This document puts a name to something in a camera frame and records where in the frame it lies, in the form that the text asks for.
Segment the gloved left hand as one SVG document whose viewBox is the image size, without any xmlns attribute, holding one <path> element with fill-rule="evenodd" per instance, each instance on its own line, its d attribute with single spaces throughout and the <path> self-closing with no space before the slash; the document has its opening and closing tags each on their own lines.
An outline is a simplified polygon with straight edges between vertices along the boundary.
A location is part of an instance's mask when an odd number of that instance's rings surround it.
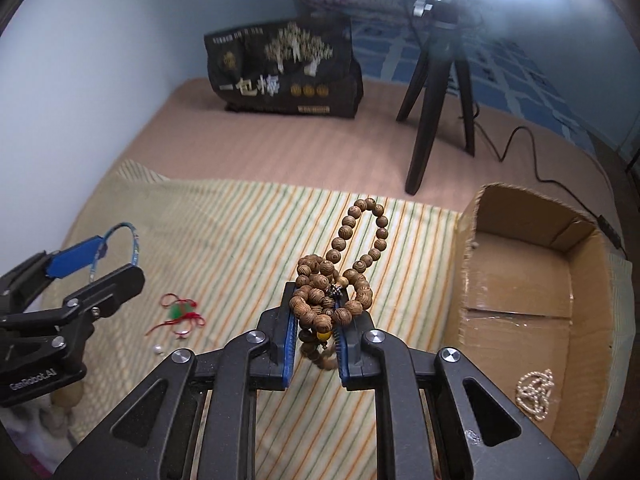
<svg viewBox="0 0 640 480">
<path fill-rule="evenodd" d="M 78 384 L 1 409 L 9 437 L 42 478 L 50 476 L 76 445 L 70 427 L 83 395 L 84 385 Z"/>
</svg>

